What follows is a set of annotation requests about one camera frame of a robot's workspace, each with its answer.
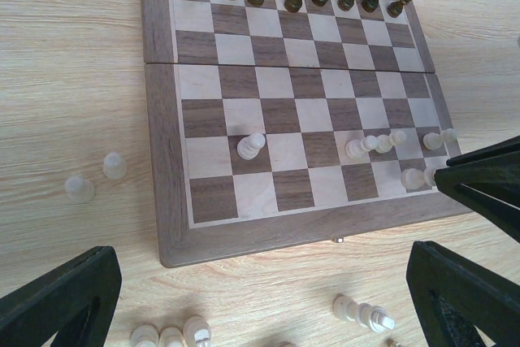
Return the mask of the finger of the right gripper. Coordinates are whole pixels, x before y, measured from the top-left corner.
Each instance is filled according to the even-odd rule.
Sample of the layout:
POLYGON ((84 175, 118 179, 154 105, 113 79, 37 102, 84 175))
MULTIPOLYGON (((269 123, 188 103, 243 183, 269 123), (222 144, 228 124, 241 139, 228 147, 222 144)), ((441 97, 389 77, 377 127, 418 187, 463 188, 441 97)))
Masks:
POLYGON ((519 137, 451 158, 433 177, 443 194, 519 240, 519 137))

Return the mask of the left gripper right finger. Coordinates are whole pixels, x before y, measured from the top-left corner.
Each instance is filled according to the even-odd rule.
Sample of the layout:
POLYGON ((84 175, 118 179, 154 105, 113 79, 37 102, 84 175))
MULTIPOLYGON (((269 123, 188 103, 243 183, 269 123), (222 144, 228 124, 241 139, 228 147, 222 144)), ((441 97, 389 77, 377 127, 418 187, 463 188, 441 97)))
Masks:
POLYGON ((430 346, 519 345, 519 286, 434 241, 413 243, 406 281, 430 346))

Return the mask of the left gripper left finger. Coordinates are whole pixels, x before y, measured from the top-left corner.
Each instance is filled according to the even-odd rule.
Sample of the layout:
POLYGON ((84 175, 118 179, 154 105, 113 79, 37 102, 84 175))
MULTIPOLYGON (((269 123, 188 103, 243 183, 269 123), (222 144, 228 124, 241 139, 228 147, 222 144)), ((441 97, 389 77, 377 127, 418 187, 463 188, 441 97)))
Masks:
POLYGON ((1 345, 103 346, 121 284, 115 249, 87 250, 1 298, 1 345))

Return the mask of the lying light chess piece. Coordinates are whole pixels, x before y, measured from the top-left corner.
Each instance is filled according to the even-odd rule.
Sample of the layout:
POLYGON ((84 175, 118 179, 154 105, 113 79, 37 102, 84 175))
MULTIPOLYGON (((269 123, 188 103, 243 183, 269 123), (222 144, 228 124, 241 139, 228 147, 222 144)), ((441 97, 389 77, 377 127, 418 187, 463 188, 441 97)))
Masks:
POLYGON ((358 304, 345 295, 340 295, 334 300, 332 310, 338 319, 356 322, 375 333, 393 330, 395 327, 395 321, 383 307, 368 303, 358 304))

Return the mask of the light piece on board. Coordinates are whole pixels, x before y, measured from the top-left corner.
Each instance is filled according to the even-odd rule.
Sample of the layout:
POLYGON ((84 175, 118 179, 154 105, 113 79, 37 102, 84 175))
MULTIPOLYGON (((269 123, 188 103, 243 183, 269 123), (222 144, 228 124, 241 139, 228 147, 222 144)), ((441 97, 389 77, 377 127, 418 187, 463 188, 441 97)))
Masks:
POLYGON ((378 139, 375 136, 369 135, 362 139, 349 141, 344 149, 349 158, 363 158, 370 151, 375 150, 378 143, 378 139))

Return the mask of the wooden chess board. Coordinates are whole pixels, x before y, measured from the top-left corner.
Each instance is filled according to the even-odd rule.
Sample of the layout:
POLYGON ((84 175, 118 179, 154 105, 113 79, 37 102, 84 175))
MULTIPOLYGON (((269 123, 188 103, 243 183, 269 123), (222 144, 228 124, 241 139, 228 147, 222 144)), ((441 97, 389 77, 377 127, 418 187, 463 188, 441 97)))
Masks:
POLYGON ((379 0, 141 0, 158 254, 165 267, 466 212, 405 169, 442 167, 457 141, 414 4, 379 0), (346 144, 392 131, 406 141, 349 158, 346 144), (237 153, 266 138, 251 160, 237 153))

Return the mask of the light pawn on board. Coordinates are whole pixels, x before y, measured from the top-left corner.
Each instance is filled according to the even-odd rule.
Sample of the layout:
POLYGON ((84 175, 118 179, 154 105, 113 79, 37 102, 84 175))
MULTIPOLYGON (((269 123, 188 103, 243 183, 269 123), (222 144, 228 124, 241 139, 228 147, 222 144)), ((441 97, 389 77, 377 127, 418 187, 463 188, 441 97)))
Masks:
POLYGON ((266 138, 261 133, 253 133, 247 137, 242 138, 237 147, 237 153, 244 160, 251 160, 255 158, 259 151, 265 146, 266 138))

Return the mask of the dark pawn right end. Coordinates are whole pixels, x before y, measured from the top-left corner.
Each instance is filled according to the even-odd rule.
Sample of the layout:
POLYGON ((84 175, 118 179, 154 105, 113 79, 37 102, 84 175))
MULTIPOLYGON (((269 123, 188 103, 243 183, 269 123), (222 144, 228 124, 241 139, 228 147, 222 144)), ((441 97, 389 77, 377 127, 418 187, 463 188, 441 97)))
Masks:
POLYGON ((403 11, 404 7, 408 5, 413 0, 397 0, 395 2, 391 2, 387 6, 387 13, 392 18, 397 18, 403 11))

